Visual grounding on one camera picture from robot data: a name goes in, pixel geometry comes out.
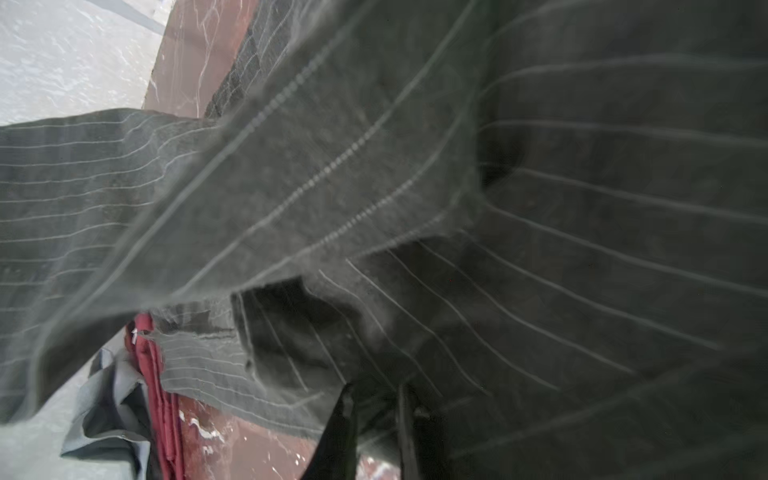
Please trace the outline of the dark grey striped shirt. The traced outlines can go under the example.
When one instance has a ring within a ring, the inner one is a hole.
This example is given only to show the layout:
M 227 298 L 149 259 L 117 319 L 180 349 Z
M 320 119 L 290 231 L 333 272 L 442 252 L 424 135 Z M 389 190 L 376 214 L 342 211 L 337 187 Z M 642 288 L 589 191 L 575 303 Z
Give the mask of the dark grey striped shirt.
M 1 420 L 166 390 L 454 479 L 767 475 L 763 1 L 263 1 L 202 118 L 1 130 Z

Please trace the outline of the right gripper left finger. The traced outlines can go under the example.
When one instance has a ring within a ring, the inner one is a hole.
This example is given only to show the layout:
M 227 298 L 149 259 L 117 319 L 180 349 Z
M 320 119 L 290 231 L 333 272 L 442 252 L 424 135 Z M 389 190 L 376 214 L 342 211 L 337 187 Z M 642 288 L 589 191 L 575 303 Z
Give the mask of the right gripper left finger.
M 354 393 L 353 383 L 341 390 L 302 480 L 356 478 L 358 409 Z

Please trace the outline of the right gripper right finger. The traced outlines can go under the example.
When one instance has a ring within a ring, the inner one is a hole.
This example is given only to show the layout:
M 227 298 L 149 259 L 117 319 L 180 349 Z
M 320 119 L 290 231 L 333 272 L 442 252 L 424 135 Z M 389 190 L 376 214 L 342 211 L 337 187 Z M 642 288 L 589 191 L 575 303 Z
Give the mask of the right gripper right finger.
M 407 383 L 398 388 L 396 424 L 401 478 L 449 479 L 442 419 Z

